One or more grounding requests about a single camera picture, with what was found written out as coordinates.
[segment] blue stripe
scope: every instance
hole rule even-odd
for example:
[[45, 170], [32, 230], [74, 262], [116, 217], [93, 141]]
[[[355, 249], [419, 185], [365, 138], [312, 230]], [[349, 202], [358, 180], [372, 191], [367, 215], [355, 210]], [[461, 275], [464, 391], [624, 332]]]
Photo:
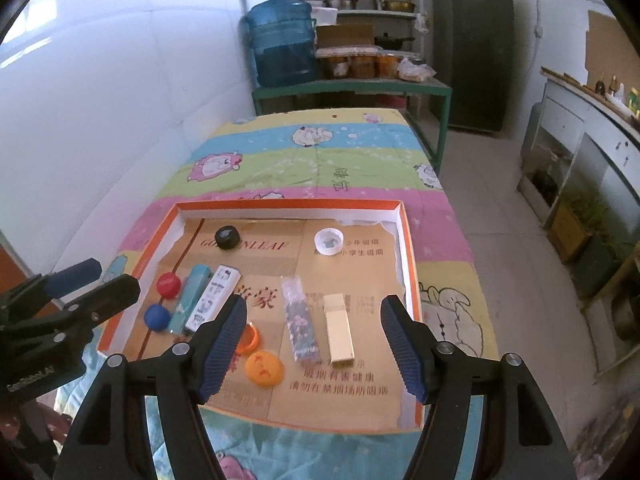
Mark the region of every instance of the blue stripe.
[[419, 150], [422, 148], [414, 132], [402, 124], [292, 124], [242, 134], [229, 134], [206, 140], [193, 154], [190, 162], [213, 153], [252, 155], [255, 153], [303, 148], [292, 140], [293, 133], [301, 126], [321, 127], [334, 134], [331, 140], [315, 148], [394, 148], [396, 150]]

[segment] bedsheet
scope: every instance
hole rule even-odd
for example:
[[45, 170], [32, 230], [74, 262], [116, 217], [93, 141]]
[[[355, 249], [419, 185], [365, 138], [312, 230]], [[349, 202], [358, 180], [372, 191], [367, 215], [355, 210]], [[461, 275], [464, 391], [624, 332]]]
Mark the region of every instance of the bedsheet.
[[[189, 200], [277, 198], [402, 200], [410, 221], [422, 314], [438, 339], [497, 358], [472, 254], [420, 142], [401, 114], [380, 108], [303, 110], [224, 124], [169, 179], [124, 238], [104, 280], [131, 272], [169, 209]], [[75, 415], [104, 358], [60, 388], [56, 408]], [[159, 478], [172, 478], [155, 399], [147, 415]], [[202, 411], [228, 479], [402, 478], [419, 434], [334, 435], [268, 428]], [[481, 402], [474, 399], [456, 478], [470, 477]]]

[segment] orange lid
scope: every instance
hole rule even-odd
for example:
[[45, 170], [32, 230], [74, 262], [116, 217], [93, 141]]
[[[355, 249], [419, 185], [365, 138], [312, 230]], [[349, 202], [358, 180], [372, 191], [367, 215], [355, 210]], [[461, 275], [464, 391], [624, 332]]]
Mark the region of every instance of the orange lid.
[[258, 348], [260, 344], [260, 333], [253, 323], [249, 322], [245, 325], [236, 348], [236, 354], [249, 355]]
[[284, 365], [272, 353], [258, 350], [247, 358], [244, 373], [258, 386], [269, 388], [282, 382]]

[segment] drawer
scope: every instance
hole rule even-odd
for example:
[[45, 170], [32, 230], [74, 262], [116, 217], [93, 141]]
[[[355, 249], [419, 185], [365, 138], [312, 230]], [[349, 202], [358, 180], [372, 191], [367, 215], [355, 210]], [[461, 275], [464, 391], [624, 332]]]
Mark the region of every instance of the drawer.
[[571, 111], [583, 121], [586, 121], [587, 114], [591, 108], [593, 108], [585, 99], [553, 81], [546, 83], [545, 96], [553, 99], [556, 103]]
[[581, 118], [561, 107], [549, 97], [545, 97], [540, 126], [571, 153], [575, 153], [578, 149], [580, 139], [584, 133], [584, 123]]
[[602, 113], [590, 114], [584, 129], [628, 180], [632, 189], [640, 192], [640, 150], [631, 139]]

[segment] black refrigerator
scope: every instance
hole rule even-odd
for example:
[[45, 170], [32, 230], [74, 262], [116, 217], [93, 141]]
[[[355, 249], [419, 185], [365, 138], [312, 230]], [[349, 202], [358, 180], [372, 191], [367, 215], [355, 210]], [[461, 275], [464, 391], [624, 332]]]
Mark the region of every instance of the black refrigerator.
[[[513, 49], [513, 0], [433, 0], [433, 67], [453, 88], [450, 126], [501, 129]], [[433, 98], [431, 111], [440, 118]]]

